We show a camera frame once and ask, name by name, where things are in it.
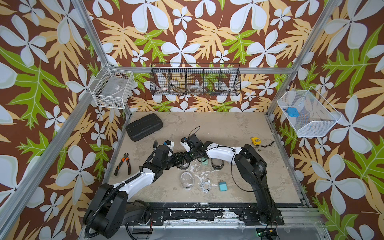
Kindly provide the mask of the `blue object in basket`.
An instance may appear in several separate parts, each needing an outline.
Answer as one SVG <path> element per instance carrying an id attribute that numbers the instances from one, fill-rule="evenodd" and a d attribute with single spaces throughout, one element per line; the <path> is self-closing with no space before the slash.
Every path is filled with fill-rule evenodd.
<path id="1" fill-rule="evenodd" d="M 300 116 L 299 111 L 296 108 L 288 107 L 286 108 L 286 113 L 289 117 L 297 118 Z"/>

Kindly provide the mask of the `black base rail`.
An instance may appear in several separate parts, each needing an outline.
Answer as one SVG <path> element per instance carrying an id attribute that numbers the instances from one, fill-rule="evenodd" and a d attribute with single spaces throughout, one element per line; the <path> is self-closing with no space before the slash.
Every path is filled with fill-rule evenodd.
<path id="1" fill-rule="evenodd" d="M 166 221 L 188 219 L 195 223 L 230 219 L 246 226 L 285 225 L 280 210 L 273 210 L 272 217 L 268 217 L 255 203 L 147 203 L 147 206 L 145 213 L 128 220 L 128 225 L 163 226 Z"/>

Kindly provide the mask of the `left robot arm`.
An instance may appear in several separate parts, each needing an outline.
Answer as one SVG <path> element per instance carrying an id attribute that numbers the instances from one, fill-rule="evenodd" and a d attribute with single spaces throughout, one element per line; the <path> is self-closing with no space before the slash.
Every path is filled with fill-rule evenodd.
<path id="1" fill-rule="evenodd" d="M 165 170 L 181 168 L 193 160 L 189 153 L 173 153 L 170 147 L 154 147 L 134 176 L 115 185 L 102 184 L 99 187 L 83 218 L 86 238 L 102 235 L 109 239 L 121 226 L 132 223 L 146 225 L 151 222 L 151 205 L 141 200 L 129 204 L 128 200 L 154 183 Z"/>

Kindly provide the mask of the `aluminium frame post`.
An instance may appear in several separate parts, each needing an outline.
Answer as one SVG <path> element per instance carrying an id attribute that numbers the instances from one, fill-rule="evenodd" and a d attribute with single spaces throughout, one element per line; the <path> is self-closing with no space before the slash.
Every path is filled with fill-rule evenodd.
<path id="1" fill-rule="evenodd" d="M 71 3 L 74 5 L 75 10 L 79 13 L 79 16 L 81 20 L 83 21 L 86 33 L 88 35 L 88 38 L 90 40 L 90 43 L 92 44 L 95 52 L 95 56 L 99 58 L 101 68 L 103 65 L 108 64 L 112 65 L 108 58 L 105 50 L 103 49 L 102 43 L 97 35 L 96 29 L 92 23 L 92 21 L 89 18 L 89 14 L 87 13 L 86 6 L 83 1 L 71 1 Z M 125 115 L 127 117 L 130 117 L 132 115 L 128 103 L 127 107 L 123 110 L 125 112 Z"/>

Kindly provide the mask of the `black hard plastic case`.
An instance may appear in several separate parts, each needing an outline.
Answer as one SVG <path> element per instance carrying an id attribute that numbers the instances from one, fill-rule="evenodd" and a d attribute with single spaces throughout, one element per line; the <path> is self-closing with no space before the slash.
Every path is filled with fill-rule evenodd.
<path id="1" fill-rule="evenodd" d="M 163 122 L 156 114 L 146 115 L 127 125 L 126 131 L 133 142 L 137 142 L 163 127 Z"/>

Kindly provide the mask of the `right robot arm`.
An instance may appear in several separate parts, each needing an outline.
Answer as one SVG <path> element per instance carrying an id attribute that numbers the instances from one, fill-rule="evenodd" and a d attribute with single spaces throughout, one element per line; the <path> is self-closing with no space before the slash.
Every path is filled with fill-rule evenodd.
<path id="1" fill-rule="evenodd" d="M 186 150 L 187 163 L 205 158 L 222 160 L 236 166 L 243 180 L 252 187 L 252 190 L 242 191 L 255 195 L 260 222 L 278 226 L 285 224 L 268 186 L 267 163 L 251 145 L 228 147 L 209 141 L 203 143 L 195 134 L 183 137 L 181 145 Z"/>

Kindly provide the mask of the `white mesh basket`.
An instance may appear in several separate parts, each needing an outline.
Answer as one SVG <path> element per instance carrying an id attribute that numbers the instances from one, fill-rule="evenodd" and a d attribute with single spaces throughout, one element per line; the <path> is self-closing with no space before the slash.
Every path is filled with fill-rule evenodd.
<path id="1" fill-rule="evenodd" d="M 313 87 L 287 91 L 279 98 L 278 106 L 299 138 L 322 138 L 342 118 L 342 114 Z M 288 107 L 296 108 L 300 116 L 289 117 Z"/>

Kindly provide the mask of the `yellow tape measure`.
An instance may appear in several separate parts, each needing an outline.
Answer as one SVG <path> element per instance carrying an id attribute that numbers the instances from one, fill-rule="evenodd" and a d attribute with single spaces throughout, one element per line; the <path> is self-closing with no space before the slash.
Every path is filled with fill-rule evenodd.
<path id="1" fill-rule="evenodd" d="M 258 138 L 258 137 L 252 137 L 252 138 L 251 138 L 251 141 L 252 141 L 252 144 L 253 144 L 254 146 L 260 146 L 260 145 L 261 145 L 261 140 L 260 140 L 260 138 Z"/>

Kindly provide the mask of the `teal charger plug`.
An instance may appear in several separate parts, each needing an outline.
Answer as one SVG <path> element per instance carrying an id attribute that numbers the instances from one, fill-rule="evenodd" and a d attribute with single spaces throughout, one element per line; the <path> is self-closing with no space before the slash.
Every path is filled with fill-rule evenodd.
<path id="1" fill-rule="evenodd" d="M 226 182 L 219 182 L 218 184 L 220 192 L 225 192 L 228 190 L 228 186 Z"/>

